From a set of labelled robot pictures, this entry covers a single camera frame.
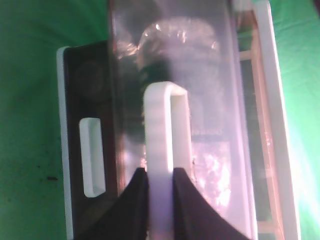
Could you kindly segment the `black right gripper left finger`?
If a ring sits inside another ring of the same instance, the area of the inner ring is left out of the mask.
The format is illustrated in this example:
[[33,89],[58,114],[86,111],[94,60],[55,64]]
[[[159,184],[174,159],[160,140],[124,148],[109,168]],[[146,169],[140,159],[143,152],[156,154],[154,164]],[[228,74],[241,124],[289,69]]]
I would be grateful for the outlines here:
[[138,167],[125,190],[102,217],[76,240],[145,240],[149,220],[149,181]]

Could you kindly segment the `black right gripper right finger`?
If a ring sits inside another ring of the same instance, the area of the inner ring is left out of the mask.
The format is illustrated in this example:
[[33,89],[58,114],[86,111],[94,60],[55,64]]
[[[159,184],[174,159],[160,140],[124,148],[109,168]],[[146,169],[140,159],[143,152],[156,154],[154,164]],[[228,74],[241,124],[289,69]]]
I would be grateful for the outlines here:
[[202,197],[185,169],[173,170],[173,228],[175,240],[246,240]]

